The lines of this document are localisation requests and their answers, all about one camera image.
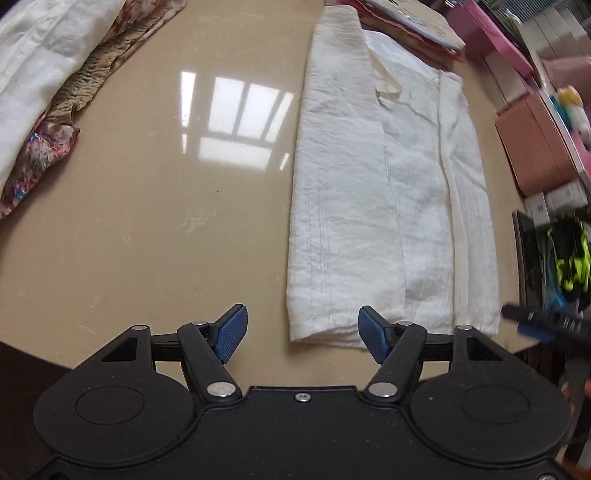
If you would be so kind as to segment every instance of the pink box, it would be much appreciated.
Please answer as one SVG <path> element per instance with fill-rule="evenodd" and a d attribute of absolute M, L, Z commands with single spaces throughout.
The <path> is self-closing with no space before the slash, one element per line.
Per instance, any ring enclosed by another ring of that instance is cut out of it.
<path fill-rule="evenodd" d="M 495 125 L 524 197 L 578 178 L 560 131 L 537 93 L 516 101 Z"/>
<path fill-rule="evenodd" d="M 484 58 L 496 50 L 522 76 L 528 77 L 534 71 L 523 54 L 473 0 L 468 0 L 465 5 L 456 5 L 447 13 L 446 19 L 466 42 L 466 56 L 469 59 L 478 61 L 480 57 Z"/>

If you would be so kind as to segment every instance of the white cloth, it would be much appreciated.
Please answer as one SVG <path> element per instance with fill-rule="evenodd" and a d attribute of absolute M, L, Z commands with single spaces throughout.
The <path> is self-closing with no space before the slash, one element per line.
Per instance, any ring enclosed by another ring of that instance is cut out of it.
<path fill-rule="evenodd" d="M 37 118 L 124 1 L 25 0 L 0 21 L 0 187 Z"/>
<path fill-rule="evenodd" d="M 382 112 L 359 18 L 327 7 L 316 27 L 294 163 L 287 306 L 291 339 L 359 344 L 359 308 L 401 319 L 404 261 Z"/>
<path fill-rule="evenodd" d="M 360 346 L 366 304 L 432 333 L 498 331 L 491 210 L 462 80 L 361 31 L 351 7 L 325 8 L 311 47 L 287 304 L 292 340 Z"/>

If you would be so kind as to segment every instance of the beige table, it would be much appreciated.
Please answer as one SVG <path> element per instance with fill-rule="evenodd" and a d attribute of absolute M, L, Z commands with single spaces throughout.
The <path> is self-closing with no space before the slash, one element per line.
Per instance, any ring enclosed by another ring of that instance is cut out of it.
<path fill-rule="evenodd" d="M 130 325 L 174 332 L 244 303 L 248 334 L 228 365 L 242 386 L 370 379 L 365 351 L 288 341 L 293 152 L 321 8 L 189 0 L 106 82 L 78 122 L 74 154 L 0 224 L 1 341 L 75 367 Z M 458 72 L 485 164 L 501 296 L 515 300 L 511 210 L 521 202 L 494 108 L 474 70 Z M 528 344 L 514 330 L 503 324 L 498 337 L 511 350 Z"/>

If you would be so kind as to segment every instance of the metal screw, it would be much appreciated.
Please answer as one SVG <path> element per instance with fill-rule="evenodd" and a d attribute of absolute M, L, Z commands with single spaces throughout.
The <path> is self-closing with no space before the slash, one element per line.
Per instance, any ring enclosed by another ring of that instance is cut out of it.
<path fill-rule="evenodd" d="M 229 397 L 236 391 L 236 385 L 230 382 L 214 382 L 207 386 L 207 393 L 214 397 Z"/>
<path fill-rule="evenodd" d="M 306 403 L 307 401 L 312 400 L 312 395 L 310 395 L 309 393 L 300 392 L 300 393 L 296 393 L 294 398 L 296 401 L 301 401 L 303 403 Z"/>
<path fill-rule="evenodd" d="M 373 396 L 382 398 L 393 397 L 398 393 L 398 387 L 390 382 L 373 383 L 368 390 Z"/>

